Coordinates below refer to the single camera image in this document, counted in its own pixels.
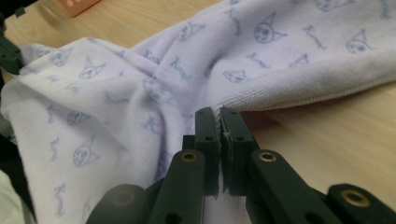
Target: towel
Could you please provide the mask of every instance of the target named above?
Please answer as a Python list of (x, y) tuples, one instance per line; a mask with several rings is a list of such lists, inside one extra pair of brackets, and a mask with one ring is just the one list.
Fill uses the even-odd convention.
[[(232, 0), (126, 49), (82, 38), (21, 46), (2, 91), (38, 223), (84, 223), (119, 184), (165, 176), (196, 110), (305, 105), (396, 79), (396, 2)], [(205, 223), (245, 223), (207, 198)]]

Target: baby blanket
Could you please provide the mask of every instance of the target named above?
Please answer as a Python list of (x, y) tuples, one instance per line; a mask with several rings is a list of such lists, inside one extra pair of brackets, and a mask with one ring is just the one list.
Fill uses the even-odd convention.
[[(265, 110), (396, 79), (396, 2), (232, 0), (131, 49), (83, 38), (21, 46), (3, 89), (38, 223), (84, 223), (119, 184), (166, 174), (211, 106)], [(245, 223), (242, 199), (208, 198), (205, 223)]]

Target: orange box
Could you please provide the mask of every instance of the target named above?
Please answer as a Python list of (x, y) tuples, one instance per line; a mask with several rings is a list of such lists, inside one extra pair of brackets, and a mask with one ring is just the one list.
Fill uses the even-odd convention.
[(95, 5), (100, 0), (57, 0), (72, 17)]

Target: white cloth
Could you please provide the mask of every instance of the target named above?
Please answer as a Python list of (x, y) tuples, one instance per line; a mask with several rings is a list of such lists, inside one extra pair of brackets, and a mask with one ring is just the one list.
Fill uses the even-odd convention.
[(8, 176), (0, 170), (0, 220), (3, 224), (34, 224), (29, 208), (11, 186)]
[[(396, 79), (396, 2), (233, 0), (131, 49), (83, 38), (21, 47), (2, 92), (38, 223), (82, 223), (104, 192), (164, 176), (205, 106), (304, 105)], [(243, 223), (208, 200), (205, 223)]]

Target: table surface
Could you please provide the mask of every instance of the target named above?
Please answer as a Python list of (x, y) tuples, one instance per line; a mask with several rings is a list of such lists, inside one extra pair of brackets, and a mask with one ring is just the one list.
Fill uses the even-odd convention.
[[(70, 18), (53, 0), (6, 20), (15, 44), (60, 47), (83, 36), (132, 47), (216, 0), (106, 0)], [(313, 105), (244, 113), (261, 148), (281, 153), (311, 187), (350, 183), (396, 209), (396, 83)]]

